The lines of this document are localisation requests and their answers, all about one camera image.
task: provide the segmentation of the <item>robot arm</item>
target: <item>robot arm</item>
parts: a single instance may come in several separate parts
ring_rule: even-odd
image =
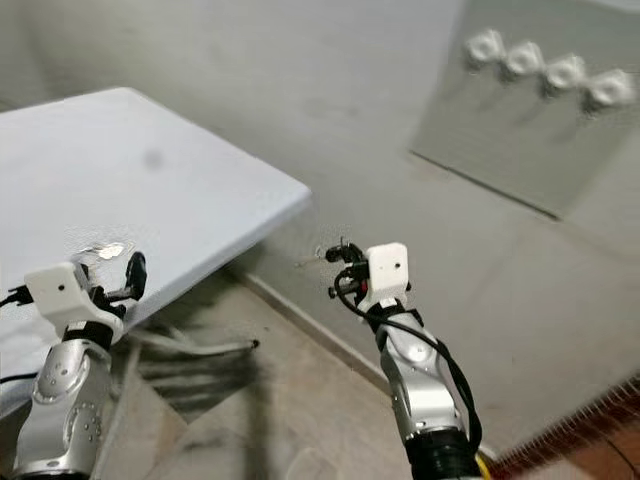
[[[482,478],[475,462],[482,429],[469,385],[417,311],[403,306],[410,289],[406,247],[392,243],[363,253],[341,244],[329,249],[326,259],[347,264],[329,296],[338,297],[375,333],[413,478]]]
[[[138,300],[146,283],[145,258],[129,260],[126,286],[105,293],[92,286],[83,265],[62,263],[25,277],[20,304],[33,301],[61,342],[36,377],[29,415],[16,448],[17,479],[86,480],[93,471],[102,408],[110,386],[111,344],[123,333],[124,305]]]

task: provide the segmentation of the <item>yellow cable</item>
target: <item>yellow cable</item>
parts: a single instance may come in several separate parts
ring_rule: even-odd
[[[476,455],[476,463],[478,464],[478,467],[480,467],[480,473],[482,473],[482,478],[484,478],[484,480],[491,480],[491,472],[489,472],[489,468],[487,467],[487,464],[484,463],[484,460],[482,460],[480,455]]]

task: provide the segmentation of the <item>black cable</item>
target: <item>black cable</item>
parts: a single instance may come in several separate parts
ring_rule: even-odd
[[[29,289],[26,285],[20,285],[19,287],[9,290],[9,296],[0,301],[0,308],[14,302],[17,303],[18,306],[33,303],[33,297],[31,296],[31,293],[29,293]]]
[[[442,358],[445,359],[445,361],[447,362],[447,365],[449,366],[449,371],[451,372],[451,378],[453,379],[453,382],[456,385],[456,388],[458,389],[458,393],[460,394],[460,397],[462,398],[463,403],[467,407],[467,411],[469,415],[469,444],[471,445],[471,448],[475,453],[478,450],[478,447],[480,446],[480,442],[482,440],[482,424],[480,423],[480,418],[478,417],[478,414],[475,410],[475,403],[473,400],[473,394],[471,393],[471,387],[469,386],[469,382],[467,382],[467,379],[462,373],[462,369],[460,368],[460,366],[456,363],[456,361],[451,356],[451,353],[449,352],[449,349],[447,348],[447,346],[442,341],[440,340],[434,341],[429,337],[427,337],[426,335],[424,335],[423,333],[418,332],[417,330],[411,327],[408,327],[401,323],[394,322],[393,320],[388,320],[386,318],[379,317],[377,315],[372,315],[368,312],[360,310],[356,305],[351,303],[349,299],[347,299],[346,295],[343,293],[342,289],[340,288],[340,280],[342,280],[343,278],[350,278],[348,269],[343,270],[336,276],[333,282],[333,286],[336,291],[336,295],[338,296],[342,304],[345,307],[347,307],[351,312],[369,321],[369,323],[373,322],[376,325],[387,325],[389,327],[397,328],[399,330],[407,332],[413,335],[414,337],[425,342],[427,345],[433,348],[436,352],[438,352],[442,356]]]
[[[629,459],[629,457],[627,457],[624,454],[624,452],[620,450],[618,446],[608,438],[605,438],[604,441],[607,442],[607,444],[609,444],[609,446],[618,454],[618,456],[624,461],[624,463],[626,463],[629,466],[629,468],[631,469],[631,473],[633,473],[633,478],[639,479],[640,471],[638,471],[638,469],[633,464],[633,462]]]
[[[22,373],[20,375],[10,375],[8,377],[0,378],[0,385],[3,383],[15,382],[17,380],[30,380],[32,378],[36,378],[38,376],[38,372],[32,373]]]

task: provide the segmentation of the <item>floor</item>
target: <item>floor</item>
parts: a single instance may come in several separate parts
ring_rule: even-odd
[[[639,480],[640,418],[608,438],[573,452],[569,459],[593,478]]]
[[[145,347],[101,480],[411,478],[386,395],[226,273],[149,324],[167,322],[260,346],[196,360]],[[524,478],[596,477],[563,460]]]

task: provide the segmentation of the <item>baseboard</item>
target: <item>baseboard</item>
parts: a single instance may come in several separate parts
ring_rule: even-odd
[[[329,329],[314,320],[308,313],[256,275],[236,269],[230,269],[230,273],[237,278],[240,283],[268,303],[270,307],[335,355],[351,370],[363,376],[384,393],[390,394],[387,379],[376,365],[338,338]]]

